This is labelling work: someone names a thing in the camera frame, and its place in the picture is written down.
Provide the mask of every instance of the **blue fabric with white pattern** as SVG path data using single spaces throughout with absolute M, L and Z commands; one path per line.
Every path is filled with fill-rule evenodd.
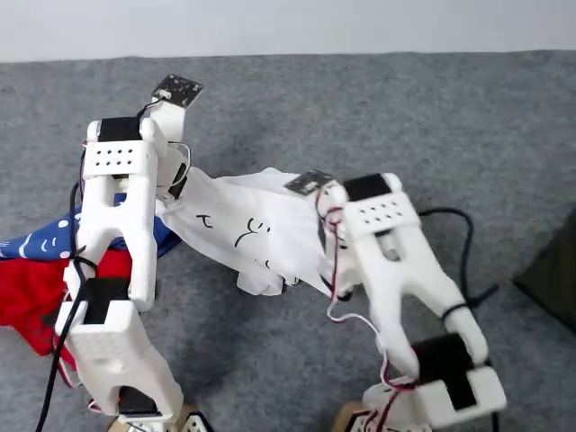
M 116 204 L 125 199 L 125 194 L 116 195 Z M 81 206 L 74 210 L 74 224 L 76 229 L 81 223 Z M 26 236 L 0 241 L 0 259 L 29 258 L 39 261 L 53 261 L 55 259 L 70 257 L 70 218 L 66 214 L 54 220 L 45 227 L 38 229 Z M 154 239 L 157 242 L 157 255 L 162 257 L 170 249 L 175 247 L 180 238 L 162 223 L 162 220 L 154 217 Z M 115 238 L 111 248 L 126 249 L 126 243 L 122 237 Z

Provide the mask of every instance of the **white fabric with drawing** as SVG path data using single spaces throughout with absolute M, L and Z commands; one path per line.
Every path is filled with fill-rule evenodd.
M 329 294 L 313 206 L 284 185 L 296 174 L 211 178 L 191 168 L 179 200 L 157 202 L 157 215 L 190 247 L 239 272 L 238 288 L 277 295 L 299 279 Z

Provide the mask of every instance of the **wire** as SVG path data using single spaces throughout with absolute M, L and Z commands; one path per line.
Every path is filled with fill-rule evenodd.
M 186 176 L 188 176 L 190 168 L 192 168 L 192 151 L 190 150 L 190 148 L 186 146 L 183 142 L 168 142 L 168 146 L 174 146 L 174 145 L 184 147 L 186 149 L 187 153 L 186 170 L 182 173 L 182 175 L 180 175 L 180 178 L 178 180 L 175 180 L 172 184 L 165 184 L 165 185 L 159 184 L 157 187 L 172 187 L 181 184 L 186 178 Z
M 157 99 L 156 101 L 154 101 L 154 102 L 147 103 L 146 105 L 144 105 L 144 106 L 142 107 L 142 109 L 141 109 L 140 111 L 138 111 L 138 113 L 136 114 L 136 118 L 137 118 L 138 120 L 140 120 L 140 119 L 142 118 L 142 116 L 146 113 L 146 110 L 147 110 L 149 107 L 154 106 L 154 105 L 156 105 L 156 104 L 159 104 L 160 102 L 163 102 L 163 101 L 165 101 L 165 100 L 166 100 L 166 99 L 165 99 L 164 97 L 160 97 L 160 98 L 158 98 L 158 99 Z
M 466 239 L 462 247 L 462 254 L 460 257 L 460 291 L 466 301 L 470 300 L 470 290 L 468 288 L 468 259 L 470 258 L 470 249 L 472 247 L 472 240 L 474 237 L 474 222 L 470 215 L 465 211 L 455 209 L 453 207 L 435 207 L 424 211 L 419 211 L 418 216 L 429 216 L 431 214 L 455 214 L 462 217 L 468 225 L 466 232 Z
M 75 228 L 75 219 L 74 219 L 74 208 L 76 203 L 76 194 L 79 187 L 79 182 L 76 182 L 72 187 L 72 191 L 70 192 L 70 206 L 68 212 L 68 218 L 70 219 L 70 249 L 72 253 L 73 265 L 78 273 L 78 277 L 80 279 L 80 286 L 78 288 L 78 293 L 74 302 L 72 303 L 72 307 L 70 308 L 70 313 L 66 318 L 66 322 L 64 323 L 64 327 L 62 328 L 62 332 L 60 334 L 60 338 L 58 339 L 58 343 L 56 348 L 54 349 L 54 355 L 52 357 L 52 365 L 50 367 L 48 383 L 46 384 L 46 392 L 44 394 L 44 402 L 42 403 L 42 409 L 40 412 L 40 417 L 38 419 L 38 424 L 36 425 L 35 432 L 41 432 L 44 428 L 44 423 L 46 422 L 46 417 L 48 416 L 48 411 L 50 409 L 50 401 L 52 399 L 52 393 L 54 391 L 54 382 L 56 381 L 56 374 L 59 369 L 59 360 L 62 355 L 62 349 L 64 348 L 64 341 L 66 340 L 66 336 L 70 331 L 70 327 L 72 326 L 72 321 L 76 316 L 76 312 L 78 307 L 80 306 L 80 302 L 84 297 L 84 290 L 86 288 L 86 276 L 82 268 L 80 267 L 80 260 L 77 258 L 77 244 L 76 244 L 76 228 Z
M 485 300 L 488 296 L 492 295 L 493 293 L 498 290 L 497 285 L 493 285 L 483 294 L 480 294 L 478 297 L 471 297 L 470 290 L 468 287 L 468 259 L 470 257 L 470 249 L 472 247 L 472 240 L 474 237 L 474 222 L 472 217 L 462 211 L 460 209 L 456 209 L 454 207 L 436 207 L 433 209 L 428 209 L 424 211 L 419 211 L 419 216 L 429 216 L 431 214 L 455 214 L 460 216 L 466 221 L 466 225 L 468 226 L 468 230 L 466 232 L 466 238 L 464 240 L 463 248 L 462 248 L 462 256 L 460 258 L 460 290 L 462 291 L 462 296 L 466 304 L 471 304 L 477 306 L 480 302 Z M 500 414 L 498 412 L 493 412 L 491 415 L 491 424 L 492 424 L 492 432 L 500 432 Z
M 130 425 L 131 428 L 135 428 L 136 430 L 139 430 L 140 432 L 148 432 L 146 429 L 143 429 L 140 426 L 136 426 L 134 423 L 126 423 L 127 425 Z
M 384 407 L 384 410 L 382 411 L 382 415 L 380 416 L 380 421 L 378 421 L 378 425 L 376 426 L 376 432 L 382 431 L 383 426 L 384 426 L 384 422 L 388 418 L 388 414 L 390 414 L 390 409 L 392 408 L 392 404 L 394 403 L 394 401 L 396 401 L 398 396 L 400 396 L 400 392 L 395 391 L 392 394 L 392 396 L 388 399 L 388 403 L 386 403 L 386 406 Z

